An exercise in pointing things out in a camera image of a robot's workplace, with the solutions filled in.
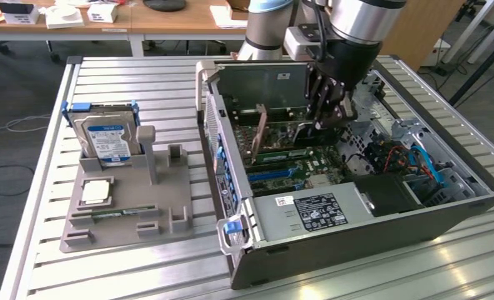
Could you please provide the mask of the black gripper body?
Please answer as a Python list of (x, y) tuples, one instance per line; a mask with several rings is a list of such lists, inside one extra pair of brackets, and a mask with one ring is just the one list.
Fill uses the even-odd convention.
[(345, 39), (329, 40), (321, 58), (320, 46), (313, 47), (316, 68), (319, 71), (344, 83), (344, 90), (352, 91), (376, 60), (382, 42), (376, 44), (360, 44)]

